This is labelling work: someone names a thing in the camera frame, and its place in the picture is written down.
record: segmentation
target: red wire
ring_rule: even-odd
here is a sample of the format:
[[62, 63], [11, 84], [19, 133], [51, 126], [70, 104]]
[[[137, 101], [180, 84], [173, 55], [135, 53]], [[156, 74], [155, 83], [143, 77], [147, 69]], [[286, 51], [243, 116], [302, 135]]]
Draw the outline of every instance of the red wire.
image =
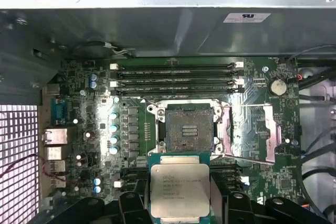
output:
[[21, 161], [23, 160], [26, 160], [27, 158], [30, 158], [30, 157], [38, 157], [42, 160], [43, 162], [43, 165], [42, 165], [42, 173], [50, 178], [54, 178], [54, 179], [57, 179], [57, 180], [60, 180], [62, 182], [67, 182], [67, 183], [70, 183], [70, 184], [77, 184], [78, 182], [77, 181], [73, 181], [73, 180], [68, 180], [68, 179], [62, 179], [60, 177], [57, 177], [56, 175], [54, 174], [49, 174], [46, 172], [46, 161], [43, 157], [37, 155], [37, 154], [29, 154], [25, 157], [22, 157], [22, 158], [19, 158], [18, 160], [12, 162], [8, 167], [7, 169], [5, 169], [5, 171], [3, 173], [0, 174], [0, 178], [2, 178], [5, 174], [9, 173], [16, 164], [20, 163]]

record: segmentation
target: chip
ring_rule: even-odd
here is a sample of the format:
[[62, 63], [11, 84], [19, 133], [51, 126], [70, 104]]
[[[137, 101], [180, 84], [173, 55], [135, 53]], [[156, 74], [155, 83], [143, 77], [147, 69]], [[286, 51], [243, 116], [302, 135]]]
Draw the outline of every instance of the chip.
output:
[[280, 181], [281, 189], [289, 189], [292, 186], [290, 179], [282, 179]]
[[167, 152], [213, 150], [213, 110], [166, 110]]

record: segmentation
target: capacitor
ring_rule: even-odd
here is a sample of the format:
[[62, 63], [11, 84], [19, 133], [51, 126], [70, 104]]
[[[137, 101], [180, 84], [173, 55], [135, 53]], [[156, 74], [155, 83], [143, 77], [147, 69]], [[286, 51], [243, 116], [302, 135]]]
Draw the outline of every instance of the capacitor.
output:
[[84, 96], [84, 95], [86, 95], [86, 91], [84, 89], [82, 89], [81, 91], [79, 91], [79, 94]]
[[95, 179], [93, 180], [93, 184], [94, 184], [95, 186], [99, 186], [100, 183], [101, 183], [100, 178], [95, 178]]
[[90, 74], [90, 80], [96, 81], [98, 79], [98, 76], [95, 73]]
[[287, 91], [287, 84], [282, 79], [276, 79], [270, 82], [269, 90], [273, 95], [281, 96]]
[[111, 125], [111, 132], [116, 132], [118, 128], [119, 127], [116, 124]]
[[97, 87], [97, 83], [95, 81], [91, 81], [89, 86], [90, 88], [95, 89]]
[[110, 139], [111, 144], [116, 144], [118, 141], [118, 137], [117, 136], [112, 136]]
[[118, 153], [118, 148], [116, 146], [114, 147], [110, 147], [109, 148], [109, 152], [112, 154], [112, 155], [115, 155], [116, 153]]
[[111, 113], [111, 119], [114, 120], [114, 119], [117, 119], [118, 118], [118, 114], [113, 112]]
[[113, 98], [113, 102], [114, 102], [114, 103], [118, 103], [118, 102], [120, 102], [120, 98], [119, 98], [119, 97], [114, 97], [114, 98]]
[[93, 189], [94, 193], [98, 194], [101, 192], [101, 188], [100, 186], [95, 186], [94, 189]]

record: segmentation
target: black cable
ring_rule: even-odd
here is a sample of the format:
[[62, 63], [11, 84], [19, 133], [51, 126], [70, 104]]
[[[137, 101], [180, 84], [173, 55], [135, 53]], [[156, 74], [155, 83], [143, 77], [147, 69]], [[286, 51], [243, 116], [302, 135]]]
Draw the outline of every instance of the black cable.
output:
[[306, 178], [310, 177], [311, 175], [317, 174], [317, 173], [328, 173], [330, 176], [336, 177], [336, 169], [331, 167], [325, 167], [325, 168], [317, 168], [314, 170], [310, 170], [303, 174], [302, 179], [305, 180]]
[[312, 147], [318, 142], [320, 141], [323, 137], [325, 137], [327, 134], [329, 134], [330, 132], [336, 130], [336, 126], [330, 127], [324, 131], [322, 131], [316, 138], [315, 140], [307, 147], [306, 149], [306, 153], [309, 153], [310, 149], [312, 149]]
[[332, 152], [336, 149], [336, 142], [335, 143], [332, 143], [332, 144], [328, 144], [322, 148], [319, 148], [318, 150], [316, 151], [313, 151], [309, 154], [306, 154], [302, 159], [302, 163], [305, 163], [307, 161], [310, 161], [311, 159], [314, 159], [316, 157], [319, 157], [325, 153], [328, 153], [328, 152]]
[[322, 45], [322, 46], [316, 46], [316, 47], [311, 47], [311, 48], [308, 48], [308, 49], [305, 49], [301, 52], [297, 52], [296, 54], [293, 54], [291, 55], [286, 61], [285, 61], [285, 64], [288, 68], [289, 71], [291, 71], [294, 76], [296, 76], [298, 74], [297, 71], [295, 71], [295, 69], [292, 67], [292, 65], [290, 64], [290, 61], [295, 59], [296, 57], [298, 57], [299, 55], [304, 55], [305, 53], [307, 52], [311, 52], [311, 51], [315, 51], [315, 50], [318, 50], [318, 49], [322, 49], [322, 48], [328, 48], [328, 47], [332, 47], [332, 48], [336, 48], [336, 45], [333, 45], [333, 44], [330, 44], [330, 45]]
[[317, 96], [317, 95], [309, 96], [309, 95], [300, 94], [299, 98], [301, 100], [307, 100], [307, 101], [325, 101], [325, 97]]
[[309, 88], [313, 85], [320, 83], [321, 81], [334, 77], [336, 77], [336, 69], [328, 68], [320, 73], [315, 74], [314, 76], [307, 77], [304, 80], [300, 81], [299, 90]]
[[310, 196], [307, 192], [307, 189], [306, 189], [306, 187], [303, 183], [303, 179], [302, 179], [302, 160], [298, 160], [298, 162], [297, 162], [296, 173], [297, 173], [297, 182], [298, 182], [298, 184], [301, 188], [301, 191], [302, 191], [302, 194], [303, 194], [305, 200], [309, 203], [311, 208], [314, 210], [315, 214], [317, 214], [321, 218], [325, 219], [326, 217], [321, 212], [321, 210], [317, 207], [317, 205], [315, 205], [314, 201], [310, 198]]
[[319, 157], [325, 153], [331, 152], [336, 148], [336, 143], [332, 143], [329, 145], [326, 145], [308, 155], [306, 155], [304, 158], [299, 159], [296, 165], [296, 172], [297, 172], [297, 182], [299, 184], [299, 186], [301, 187], [301, 191], [303, 196], [305, 197], [306, 201], [310, 204], [311, 208], [314, 210], [315, 214], [317, 214], [318, 216], [320, 216], [323, 219], [326, 219], [326, 217], [324, 216], [324, 214], [319, 210], [319, 208], [315, 205], [314, 201], [310, 198], [307, 189], [303, 183], [303, 179], [302, 179], [302, 164], [313, 159], [316, 157]]
[[329, 205], [326, 207], [326, 209], [323, 211], [324, 216], [328, 217], [329, 214], [336, 211], [336, 205]]

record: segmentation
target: green circuit board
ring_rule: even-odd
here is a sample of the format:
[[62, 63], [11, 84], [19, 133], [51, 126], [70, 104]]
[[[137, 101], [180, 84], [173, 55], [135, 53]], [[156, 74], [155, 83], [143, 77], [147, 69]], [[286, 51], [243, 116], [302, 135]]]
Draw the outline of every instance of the green circuit board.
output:
[[[78, 120], [75, 125], [78, 139], [71, 142], [67, 169], [69, 178], [80, 177], [82, 181], [79, 190], [74, 185], [66, 185], [71, 197], [98, 196], [109, 202], [135, 186], [135, 180], [130, 177], [124, 179], [121, 188], [114, 186], [113, 182], [123, 176], [123, 169], [138, 169], [139, 176], [147, 176], [148, 153], [157, 148], [159, 140], [168, 138], [164, 135], [168, 131], [158, 130], [162, 125], [148, 109], [149, 105], [163, 100], [192, 100], [191, 104], [170, 104], [166, 108], [166, 113], [176, 112], [181, 118], [195, 111], [212, 113], [209, 104], [201, 100], [227, 104], [231, 155], [224, 152], [211, 165], [239, 165], [240, 173], [235, 177], [239, 181], [240, 177], [248, 177], [248, 182], [242, 182], [240, 188], [261, 204], [272, 196], [294, 201], [300, 196], [294, 172], [300, 148], [299, 89], [297, 80], [280, 58], [68, 60], [60, 77], [58, 102], [64, 102], [67, 107], [60, 123], [73, 125], [73, 120]], [[286, 84], [281, 95], [272, 92], [270, 86], [279, 80]], [[191, 129], [186, 131], [186, 136], [203, 133], [203, 128], [195, 130], [190, 124], [187, 127]], [[215, 125], [209, 133], [218, 134]], [[271, 133], [278, 141], [274, 163], [267, 161], [267, 140]], [[117, 143], [111, 142], [114, 136]], [[178, 147], [171, 143], [170, 148]], [[210, 142], [208, 151], [215, 152], [215, 148]], [[76, 165], [79, 154], [85, 157], [80, 167]], [[92, 184], [95, 178], [101, 179], [99, 192]]]

